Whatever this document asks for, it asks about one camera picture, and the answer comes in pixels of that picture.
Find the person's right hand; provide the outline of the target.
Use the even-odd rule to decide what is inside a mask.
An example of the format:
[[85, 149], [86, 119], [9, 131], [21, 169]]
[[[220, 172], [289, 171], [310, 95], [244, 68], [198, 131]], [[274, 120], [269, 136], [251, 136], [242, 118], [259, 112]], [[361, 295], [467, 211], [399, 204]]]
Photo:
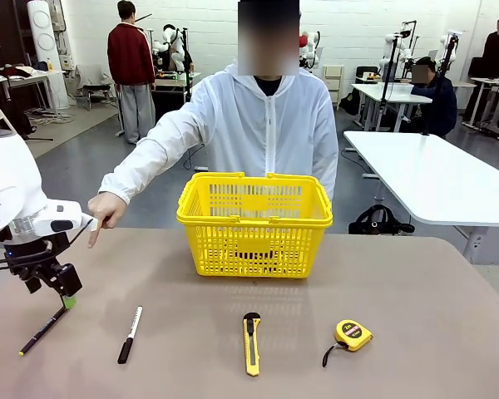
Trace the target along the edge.
[[117, 195], [102, 192], [88, 201], [87, 208], [96, 220], [96, 228], [91, 231], [88, 247], [92, 248], [102, 229], [113, 229], [126, 211], [127, 204]]

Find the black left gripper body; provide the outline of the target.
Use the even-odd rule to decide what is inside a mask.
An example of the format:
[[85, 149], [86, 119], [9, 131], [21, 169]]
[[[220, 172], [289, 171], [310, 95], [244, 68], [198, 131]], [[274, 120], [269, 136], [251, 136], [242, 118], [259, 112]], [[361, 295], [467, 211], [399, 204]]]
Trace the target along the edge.
[[4, 257], [12, 275], [18, 276], [23, 282], [30, 277], [37, 277], [41, 283], [52, 288], [51, 268], [60, 264], [57, 256], [69, 247], [67, 234], [51, 234], [25, 244], [5, 244]]

